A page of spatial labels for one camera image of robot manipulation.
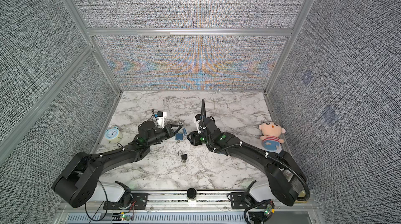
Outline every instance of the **enclosure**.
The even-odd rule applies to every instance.
[[[152,109],[193,131],[202,98],[216,125],[247,143],[260,145],[265,121],[287,130],[282,148],[313,196],[292,209],[278,203],[277,216],[289,218],[282,223],[401,220],[400,0],[0,5],[0,223],[74,223],[52,184],[76,153],[116,148],[104,139],[112,126],[127,144]],[[177,150],[188,153],[184,165]],[[239,159],[171,139],[102,179],[178,192],[172,201],[197,188],[217,202],[187,221],[204,223],[205,213],[233,214],[219,190],[263,177]],[[154,216],[175,211],[159,200],[147,208]]]

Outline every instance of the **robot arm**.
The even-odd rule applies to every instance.
[[[296,200],[308,200],[306,177],[288,152],[268,152],[241,141],[231,133],[221,132],[213,117],[206,118],[204,100],[202,112],[195,116],[195,122],[198,131],[193,131],[187,136],[192,145],[206,144],[209,151],[237,157],[258,168],[268,177],[273,195],[287,206],[292,206]],[[282,170],[293,174],[290,180]],[[298,197],[303,189],[306,196]]]
[[[53,183],[53,191],[72,207],[80,207],[92,197],[102,173],[142,160],[150,152],[151,145],[173,137],[181,127],[167,124],[160,129],[153,121],[145,121],[138,127],[138,135],[126,146],[105,153],[77,153]]]

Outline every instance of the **clock face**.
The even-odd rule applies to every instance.
[[[106,137],[112,139],[118,135],[118,129],[112,128],[106,131]]]

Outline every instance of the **mounting plate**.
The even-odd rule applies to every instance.
[[[136,201],[135,205],[133,206],[134,210],[145,210],[146,208],[146,203],[148,203],[148,193],[131,193],[132,198],[134,201]],[[121,209],[119,208],[119,204],[115,202],[110,202],[107,201],[103,205],[103,209],[106,210],[128,210],[128,209]]]
[[[245,193],[230,193],[230,202],[232,209],[245,209],[249,207],[248,203],[245,201]],[[267,204],[262,204],[255,209],[263,209],[266,208]]]

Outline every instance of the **stuffed doll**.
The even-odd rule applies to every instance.
[[[280,143],[284,143],[284,140],[279,139],[278,136],[285,133],[286,130],[274,122],[263,123],[259,125],[259,129],[262,130],[263,134],[263,136],[260,137],[263,148],[276,153],[281,152]]]

